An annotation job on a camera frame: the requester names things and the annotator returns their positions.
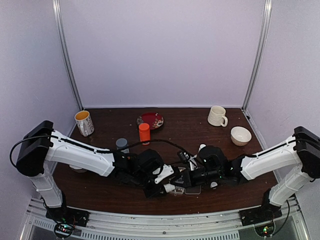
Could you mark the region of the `white bottle cap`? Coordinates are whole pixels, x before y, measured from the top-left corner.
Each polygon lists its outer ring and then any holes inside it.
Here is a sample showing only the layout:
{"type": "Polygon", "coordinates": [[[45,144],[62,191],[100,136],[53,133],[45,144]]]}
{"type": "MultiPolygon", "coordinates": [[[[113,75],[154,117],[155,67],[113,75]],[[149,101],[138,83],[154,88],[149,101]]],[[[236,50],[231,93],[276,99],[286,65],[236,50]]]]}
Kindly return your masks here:
{"type": "Polygon", "coordinates": [[[217,186],[218,186],[218,184],[217,184],[216,182],[212,182],[212,183],[210,184],[210,187],[211,187],[212,189],[216,188],[217,186]]]}

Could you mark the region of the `clear plastic pill organizer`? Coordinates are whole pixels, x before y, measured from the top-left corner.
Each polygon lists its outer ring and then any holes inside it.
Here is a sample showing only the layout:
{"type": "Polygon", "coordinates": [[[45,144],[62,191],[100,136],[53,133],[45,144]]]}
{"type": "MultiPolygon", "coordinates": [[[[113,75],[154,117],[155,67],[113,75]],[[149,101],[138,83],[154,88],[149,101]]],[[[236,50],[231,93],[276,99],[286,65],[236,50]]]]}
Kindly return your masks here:
{"type": "Polygon", "coordinates": [[[201,186],[183,188],[176,186],[175,189],[171,192],[174,195],[199,195],[202,191],[201,186]]]}

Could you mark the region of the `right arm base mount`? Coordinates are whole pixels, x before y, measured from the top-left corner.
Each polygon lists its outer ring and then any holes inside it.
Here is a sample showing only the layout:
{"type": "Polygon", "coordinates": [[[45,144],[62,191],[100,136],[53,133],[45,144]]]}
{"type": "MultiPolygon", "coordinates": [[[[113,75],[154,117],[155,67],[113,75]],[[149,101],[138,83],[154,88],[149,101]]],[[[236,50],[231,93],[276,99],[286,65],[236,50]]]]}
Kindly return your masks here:
{"type": "Polygon", "coordinates": [[[255,233],[262,238],[276,233],[274,220],[282,216],[281,207],[270,203],[239,211],[242,226],[254,226],[255,233]]]}

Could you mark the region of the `grey lid pill bottle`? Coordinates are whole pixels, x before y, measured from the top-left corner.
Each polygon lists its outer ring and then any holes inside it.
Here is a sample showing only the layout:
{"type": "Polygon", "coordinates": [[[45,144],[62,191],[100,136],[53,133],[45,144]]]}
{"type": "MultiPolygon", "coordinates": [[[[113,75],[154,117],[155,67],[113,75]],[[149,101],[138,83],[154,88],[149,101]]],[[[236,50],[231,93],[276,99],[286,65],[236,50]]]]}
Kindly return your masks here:
{"type": "Polygon", "coordinates": [[[126,138],[119,138],[115,142],[116,144],[116,149],[121,150],[123,153],[129,153],[129,149],[127,148],[128,146],[128,140],[126,138]]]}

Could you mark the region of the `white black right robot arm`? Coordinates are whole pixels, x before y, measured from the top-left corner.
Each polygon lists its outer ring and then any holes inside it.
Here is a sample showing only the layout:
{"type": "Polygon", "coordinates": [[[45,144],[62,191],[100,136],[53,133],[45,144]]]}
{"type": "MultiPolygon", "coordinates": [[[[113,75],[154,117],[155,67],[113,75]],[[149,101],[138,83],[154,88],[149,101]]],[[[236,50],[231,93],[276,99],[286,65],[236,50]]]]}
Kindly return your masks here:
{"type": "Polygon", "coordinates": [[[228,160],[213,145],[202,147],[198,157],[202,167],[185,169],[170,183],[185,189],[212,182],[237,186],[276,169],[294,166],[284,179],[264,193],[261,206],[256,208],[261,221],[268,220],[307,182],[320,177],[320,138],[303,126],[296,127],[292,136],[274,147],[242,154],[234,160],[228,160]]]}

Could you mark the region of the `orange pill bottle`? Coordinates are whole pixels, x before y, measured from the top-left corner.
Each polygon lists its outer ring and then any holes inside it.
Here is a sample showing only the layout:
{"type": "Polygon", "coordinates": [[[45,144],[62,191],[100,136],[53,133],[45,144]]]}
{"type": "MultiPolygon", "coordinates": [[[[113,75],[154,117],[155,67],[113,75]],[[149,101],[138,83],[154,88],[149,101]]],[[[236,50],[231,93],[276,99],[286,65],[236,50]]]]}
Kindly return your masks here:
{"type": "Polygon", "coordinates": [[[143,145],[148,145],[151,140],[150,125],[148,123],[141,123],[138,126],[138,130],[140,141],[143,145]]]}

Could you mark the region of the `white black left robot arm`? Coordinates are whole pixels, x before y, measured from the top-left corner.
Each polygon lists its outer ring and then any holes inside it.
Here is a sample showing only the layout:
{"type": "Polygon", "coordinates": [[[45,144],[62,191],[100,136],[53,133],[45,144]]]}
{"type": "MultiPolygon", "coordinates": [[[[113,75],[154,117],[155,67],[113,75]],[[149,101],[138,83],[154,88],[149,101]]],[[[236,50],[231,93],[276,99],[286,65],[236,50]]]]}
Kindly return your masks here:
{"type": "Polygon", "coordinates": [[[147,149],[136,155],[125,153],[123,149],[109,150],[87,145],[55,130],[48,120],[31,130],[13,148],[17,146],[20,146],[19,154],[12,165],[29,177],[46,207],[61,222],[69,221],[72,211],[66,206],[66,197],[56,185],[48,162],[67,164],[103,177],[113,176],[123,183],[142,187],[148,198],[175,189],[170,183],[161,184],[162,180],[174,174],[174,170],[164,164],[156,151],[147,149]]]}

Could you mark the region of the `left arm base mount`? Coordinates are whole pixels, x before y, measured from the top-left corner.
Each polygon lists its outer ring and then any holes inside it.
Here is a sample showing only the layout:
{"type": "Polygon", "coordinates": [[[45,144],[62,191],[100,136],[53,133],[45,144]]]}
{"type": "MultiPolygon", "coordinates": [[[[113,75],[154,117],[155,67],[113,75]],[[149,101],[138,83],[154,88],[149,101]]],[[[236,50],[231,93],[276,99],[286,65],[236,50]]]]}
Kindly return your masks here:
{"type": "Polygon", "coordinates": [[[86,227],[90,213],[86,210],[70,208],[65,205],[57,208],[50,208],[46,202],[43,202],[46,209],[46,218],[55,222],[53,233],[59,239],[66,239],[70,237],[76,227],[86,227]]]}

